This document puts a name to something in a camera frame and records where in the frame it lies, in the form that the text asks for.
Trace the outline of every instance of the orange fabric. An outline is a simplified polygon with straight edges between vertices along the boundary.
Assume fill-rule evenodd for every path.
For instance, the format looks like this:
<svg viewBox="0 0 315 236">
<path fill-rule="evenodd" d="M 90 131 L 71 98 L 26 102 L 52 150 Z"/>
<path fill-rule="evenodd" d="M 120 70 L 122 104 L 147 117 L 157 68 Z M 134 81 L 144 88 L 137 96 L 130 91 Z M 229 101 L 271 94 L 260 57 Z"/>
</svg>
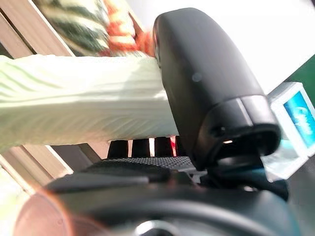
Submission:
<svg viewBox="0 0 315 236">
<path fill-rule="evenodd" d="M 151 57 L 155 56 L 152 31 L 143 32 L 142 34 L 138 35 L 136 44 L 139 51 L 142 51 Z"/>
<path fill-rule="evenodd" d="M 108 14 L 127 10 L 125 0 L 104 0 L 104 3 L 108 9 Z"/>
<path fill-rule="evenodd" d="M 135 36 L 133 25 L 110 23 L 106 28 L 108 35 L 115 36 Z"/>
</svg>

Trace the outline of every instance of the bright light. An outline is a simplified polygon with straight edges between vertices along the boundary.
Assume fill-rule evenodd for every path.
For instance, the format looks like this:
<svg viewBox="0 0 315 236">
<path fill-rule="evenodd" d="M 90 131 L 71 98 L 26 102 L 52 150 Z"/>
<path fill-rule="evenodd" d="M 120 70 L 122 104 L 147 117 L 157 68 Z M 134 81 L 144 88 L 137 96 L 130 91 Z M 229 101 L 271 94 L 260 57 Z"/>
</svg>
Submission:
<svg viewBox="0 0 315 236">
<path fill-rule="evenodd" d="M 224 144 L 230 144 L 230 143 L 232 143 L 233 141 L 232 140 L 228 140 L 228 141 L 225 141 L 225 142 L 223 142 Z"/>
</svg>

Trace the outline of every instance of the black plastic housing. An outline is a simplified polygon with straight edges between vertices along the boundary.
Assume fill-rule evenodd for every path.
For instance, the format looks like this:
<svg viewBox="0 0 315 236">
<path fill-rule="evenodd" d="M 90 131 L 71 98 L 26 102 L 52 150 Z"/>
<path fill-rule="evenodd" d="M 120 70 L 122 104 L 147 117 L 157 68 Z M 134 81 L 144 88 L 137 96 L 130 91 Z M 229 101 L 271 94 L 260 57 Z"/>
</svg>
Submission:
<svg viewBox="0 0 315 236">
<path fill-rule="evenodd" d="M 259 155 L 278 148 L 281 130 L 265 94 L 213 19 L 194 8 L 163 13 L 153 37 L 179 135 L 198 170 L 242 152 L 244 145 Z M 222 151 L 229 145 L 231 151 Z"/>
</svg>

